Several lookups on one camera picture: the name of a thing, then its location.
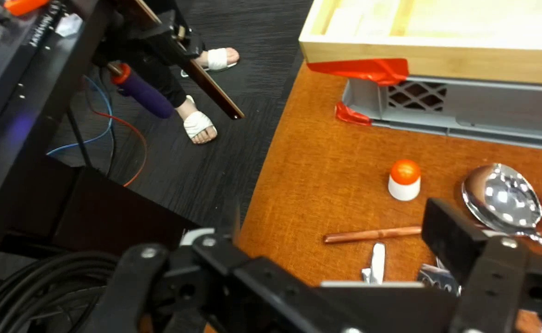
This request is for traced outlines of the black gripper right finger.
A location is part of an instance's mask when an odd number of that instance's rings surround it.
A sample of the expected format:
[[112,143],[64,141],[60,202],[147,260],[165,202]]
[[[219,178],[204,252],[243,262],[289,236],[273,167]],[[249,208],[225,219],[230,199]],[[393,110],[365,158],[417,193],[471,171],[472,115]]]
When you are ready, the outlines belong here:
[[513,333],[522,310],[542,321],[542,256],[489,238],[454,206],[430,199],[422,239],[461,286],[452,333]]

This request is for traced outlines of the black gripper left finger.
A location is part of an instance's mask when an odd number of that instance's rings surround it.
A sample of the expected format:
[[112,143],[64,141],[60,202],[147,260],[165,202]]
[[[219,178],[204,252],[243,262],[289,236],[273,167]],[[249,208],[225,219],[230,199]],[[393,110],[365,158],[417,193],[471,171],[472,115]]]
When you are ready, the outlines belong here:
[[321,333],[315,289],[217,234],[128,249],[82,333],[180,333],[184,315],[217,333]]

